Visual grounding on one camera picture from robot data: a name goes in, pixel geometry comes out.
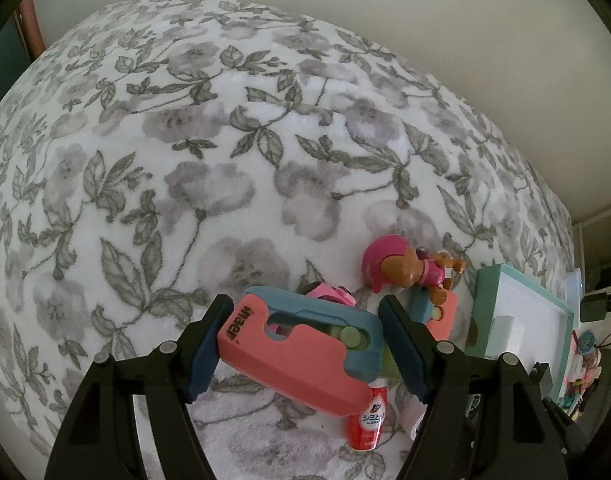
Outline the pink brown puppy figure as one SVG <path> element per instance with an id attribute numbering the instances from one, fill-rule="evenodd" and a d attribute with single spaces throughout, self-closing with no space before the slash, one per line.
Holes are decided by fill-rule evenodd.
<path id="1" fill-rule="evenodd" d="M 447 252 L 430 254 L 423 248 L 414 248 L 400 235 L 383 235 L 371 242 L 363 252 L 362 274 L 374 294 L 386 285 L 411 288 L 419 285 L 429 290 L 430 301 L 442 307 L 449 298 L 453 278 L 447 275 L 463 274 L 467 264 Z"/>

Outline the white router box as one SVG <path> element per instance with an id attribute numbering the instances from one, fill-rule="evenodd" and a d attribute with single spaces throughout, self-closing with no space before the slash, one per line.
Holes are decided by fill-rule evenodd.
<path id="1" fill-rule="evenodd" d="M 569 272 L 565 281 L 567 305 L 572 311 L 578 311 L 583 297 L 583 276 L 580 268 Z"/>

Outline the colourful clutter pile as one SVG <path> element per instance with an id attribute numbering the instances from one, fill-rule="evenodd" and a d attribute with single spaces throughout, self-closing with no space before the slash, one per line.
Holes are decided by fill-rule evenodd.
<path id="1" fill-rule="evenodd" d="M 571 357 L 559 406 L 572 419 L 577 417 L 586 390 L 601 377 L 601 349 L 591 330 L 572 332 Z"/>

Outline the white USB charger cube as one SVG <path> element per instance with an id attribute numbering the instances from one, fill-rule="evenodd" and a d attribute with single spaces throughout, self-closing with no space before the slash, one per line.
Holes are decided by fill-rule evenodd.
<path id="1" fill-rule="evenodd" d="M 493 318 L 487 347 L 487 356 L 497 358 L 502 353 L 519 354 L 525 326 L 511 315 L 499 315 Z"/>

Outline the coral blue folding toy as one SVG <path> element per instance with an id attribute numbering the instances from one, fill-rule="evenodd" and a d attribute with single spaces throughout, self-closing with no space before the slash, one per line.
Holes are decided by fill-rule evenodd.
<path id="1" fill-rule="evenodd" d="M 375 314 L 270 286 L 243 293 L 217 344 L 241 374 L 339 417 L 367 410 L 386 348 Z"/>

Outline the pink smartwatch band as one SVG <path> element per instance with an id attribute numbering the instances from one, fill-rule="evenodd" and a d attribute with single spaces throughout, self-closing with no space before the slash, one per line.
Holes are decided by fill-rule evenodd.
<path id="1" fill-rule="evenodd" d="M 310 298 L 334 302 L 335 304 L 343 304 L 348 307 L 356 306 L 356 299 L 343 286 L 330 286 L 324 282 L 315 282 L 307 287 L 304 295 Z"/>

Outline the floral grey white blanket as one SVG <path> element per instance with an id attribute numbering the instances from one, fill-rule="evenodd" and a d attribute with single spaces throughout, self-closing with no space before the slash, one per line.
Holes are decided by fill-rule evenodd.
<path id="1" fill-rule="evenodd" d="M 0 398 L 48 455 L 92 359 L 149 353 L 220 294 L 345 286 L 397 234 L 556 297 L 570 214 L 490 118 L 356 32 L 235 0 L 71 28 L 0 102 Z"/>

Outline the red Lion small bottle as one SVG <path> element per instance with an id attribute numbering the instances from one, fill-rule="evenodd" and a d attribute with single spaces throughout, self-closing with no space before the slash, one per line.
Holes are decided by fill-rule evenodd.
<path id="1" fill-rule="evenodd" d="M 352 450 L 372 451 L 377 448 L 387 416 L 388 389 L 386 378 L 379 378 L 369 384 L 371 402 L 361 414 L 347 420 L 347 440 Z"/>

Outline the white smartwatch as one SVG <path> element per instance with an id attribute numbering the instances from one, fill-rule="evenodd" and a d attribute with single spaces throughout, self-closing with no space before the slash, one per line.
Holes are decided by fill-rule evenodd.
<path id="1" fill-rule="evenodd" d="M 427 405 L 421 402 L 417 396 L 411 396 L 409 402 L 404 405 L 400 412 L 400 425 L 407 437 L 414 441 L 417 437 L 421 423 L 426 415 Z"/>

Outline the pink board by wall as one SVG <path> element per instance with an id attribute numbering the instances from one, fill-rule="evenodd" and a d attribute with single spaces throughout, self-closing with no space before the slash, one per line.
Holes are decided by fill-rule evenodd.
<path id="1" fill-rule="evenodd" d="M 32 61 L 46 50 L 40 24 L 38 24 L 34 0 L 22 0 L 17 8 L 17 25 L 26 52 Z"/>

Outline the black power adapter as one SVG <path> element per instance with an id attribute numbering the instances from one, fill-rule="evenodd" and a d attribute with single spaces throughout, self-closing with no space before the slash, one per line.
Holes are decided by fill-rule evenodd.
<path id="1" fill-rule="evenodd" d="M 554 385 L 551 368 L 548 363 L 536 362 L 529 374 L 531 382 L 540 389 L 542 398 L 550 396 Z"/>

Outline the black box on floor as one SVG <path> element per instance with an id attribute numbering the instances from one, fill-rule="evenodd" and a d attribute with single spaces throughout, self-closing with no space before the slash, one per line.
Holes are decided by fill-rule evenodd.
<path id="1" fill-rule="evenodd" d="M 602 321 L 607 314 L 608 298 L 605 292 L 584 296 L 580 304 L 580 322 Z"/>

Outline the dark teal cabinet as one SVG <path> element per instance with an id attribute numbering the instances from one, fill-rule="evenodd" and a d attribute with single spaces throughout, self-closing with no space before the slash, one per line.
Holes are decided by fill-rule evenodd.
<path id="1" fill-rule="evenodd" d="M 0 31 L 0 101 L 34 61 L 24 15 L 17 8 Z"/>

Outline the teal rimmed white tray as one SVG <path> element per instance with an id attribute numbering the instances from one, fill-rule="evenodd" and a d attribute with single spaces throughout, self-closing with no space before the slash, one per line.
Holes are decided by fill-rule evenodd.
<path id="1" fill-rule="evenodd" d="M 571 351 L 575 314 L 563 301 L 518 270 L 498 264 L 478 271 L 471 323 L 477 340 L 466 344 L 466 353 L 487 356 L 493 318 L 511 315 L 525 326 L 518 359 L 526 370 L 536 362 L 548 363 L 553 376 L 552 400 L 563 396 L 563 378 Z"/>

